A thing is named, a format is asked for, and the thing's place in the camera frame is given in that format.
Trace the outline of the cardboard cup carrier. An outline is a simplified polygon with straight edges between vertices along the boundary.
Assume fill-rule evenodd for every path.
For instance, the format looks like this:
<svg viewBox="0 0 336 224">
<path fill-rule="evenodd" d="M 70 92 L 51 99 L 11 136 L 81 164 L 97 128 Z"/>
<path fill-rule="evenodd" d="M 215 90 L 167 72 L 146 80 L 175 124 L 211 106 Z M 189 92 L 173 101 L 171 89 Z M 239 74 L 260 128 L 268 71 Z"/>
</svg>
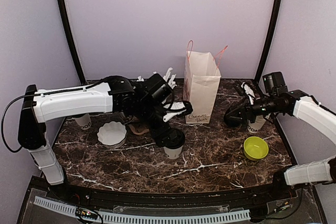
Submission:
<svg viewBox="0 0 336 224">
<path fill-rule="evenodd" d="M 149 132 L 147 126 L 140 122 L 133 122 L 130 123 L 128 126 L 131 132 L 135 135 L 143 135 Z"/>
</svg>

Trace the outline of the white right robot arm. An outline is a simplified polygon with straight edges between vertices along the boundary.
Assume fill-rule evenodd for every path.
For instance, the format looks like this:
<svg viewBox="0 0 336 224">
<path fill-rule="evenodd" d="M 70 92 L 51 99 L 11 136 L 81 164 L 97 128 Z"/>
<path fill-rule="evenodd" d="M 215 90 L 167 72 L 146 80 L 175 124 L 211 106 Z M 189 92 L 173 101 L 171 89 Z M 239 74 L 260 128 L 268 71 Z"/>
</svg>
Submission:
<svg viewBox="0 0 336 224">
<path fill-rule="evenodd" d="M 268 188 L 273 200 L 280 199 L 288 186 L 335 183 L 335 112 L 316 97 L 298 88 L 288 88 L 281 72 L 262 76 L 263 87 L 253 98 L 246 93 L 246 81 L 234 87 L 239 101 L 225 112 L 226 125 L 238 127 L 270 116 L 288 143 L 292 165 L 275 172 L 276 182 Z"/>
</svg>

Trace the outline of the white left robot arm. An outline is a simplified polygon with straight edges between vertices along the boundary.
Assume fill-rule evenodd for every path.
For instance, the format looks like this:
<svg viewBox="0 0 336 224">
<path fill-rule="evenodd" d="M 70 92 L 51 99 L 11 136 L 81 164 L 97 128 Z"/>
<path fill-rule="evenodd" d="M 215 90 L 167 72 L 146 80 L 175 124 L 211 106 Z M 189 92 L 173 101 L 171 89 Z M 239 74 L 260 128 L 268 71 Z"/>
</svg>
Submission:
<svg viewBox="0 0 336 224">
<path fill-rule="evenodd" d="M 163 101 L 174 97 L 174 91 L 159 74 L 155 73 L 143 82 L 122 76 L 105 77 L 94 84 L 66 89 L 43 90 L 29 85 L 24 95 L 12 100 L 4 109 L 1 118 L 1 138 L 5 138 L 5 116 L 9 108 L 22 100 L 19 116 L 17 153 L 21 149 L 30 152 L 54 193 L 63 201 L 74 197 L 74 189 L 65 180 L 66 175 L 57 161 L 47 139 L 47 123 L 67 117 L 80 117 L 91 113 L 123 113 L 143 122 L 158 147 L 176 149 L 185 143 L 182 131 L 171 127 L 170 118 L 187 111 L 184 102 L 168 105 Z"/>
</svg>

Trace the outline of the white paper cup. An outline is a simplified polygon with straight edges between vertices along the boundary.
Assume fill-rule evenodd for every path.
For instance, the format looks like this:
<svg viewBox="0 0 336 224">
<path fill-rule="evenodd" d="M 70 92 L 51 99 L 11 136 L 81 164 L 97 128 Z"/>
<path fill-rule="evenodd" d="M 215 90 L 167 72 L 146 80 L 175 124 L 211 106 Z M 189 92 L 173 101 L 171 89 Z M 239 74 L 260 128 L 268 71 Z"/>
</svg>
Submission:
<svg viewBox="0 0 336 224">
<path fill-rule="evenodd" d="M 88 113 L 74 115 L 73 118 L 82 130 L 87 130 L 92 126 L 91 118 Z"/>
<path fill-rule="evenodd" d="M 168 159 L 177 159 L 182 152 L 183 145 L 178 148 L 163 147 Z"/>
</svg>

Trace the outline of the white paper bag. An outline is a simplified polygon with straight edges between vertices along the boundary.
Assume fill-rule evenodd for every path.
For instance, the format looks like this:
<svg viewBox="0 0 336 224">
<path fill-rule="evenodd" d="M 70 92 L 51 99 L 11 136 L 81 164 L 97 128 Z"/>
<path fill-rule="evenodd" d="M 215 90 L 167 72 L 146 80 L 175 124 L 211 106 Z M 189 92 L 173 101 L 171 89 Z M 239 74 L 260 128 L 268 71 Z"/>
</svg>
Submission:
<svg viewBox="0 0 336 224">
<path fill-rule="evenodd" d="M 185 117 L 187 124 L 208 124 L 222 77 L 219 69 L 225 46 L 213 56 L 210 52 L 193 50 L 190 40 L 186 49 L 183 99 L 190 102 L 193 112 Z"/>
</svg>

